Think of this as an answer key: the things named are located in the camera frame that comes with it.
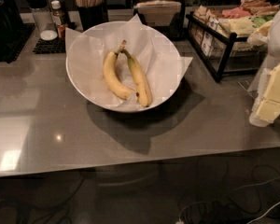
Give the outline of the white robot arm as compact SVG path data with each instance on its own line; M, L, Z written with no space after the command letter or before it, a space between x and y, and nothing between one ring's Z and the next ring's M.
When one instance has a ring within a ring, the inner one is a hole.
M280 10L273 17L267 35L268 53L248 91L256 94L249 122L266 127L280 116Z

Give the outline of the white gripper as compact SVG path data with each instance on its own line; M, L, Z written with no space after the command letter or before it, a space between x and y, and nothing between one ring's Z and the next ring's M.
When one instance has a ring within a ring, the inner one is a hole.
M258 127L272 124L280 116L280 64L273 70L264 68L259 77L256 98L249 122Z

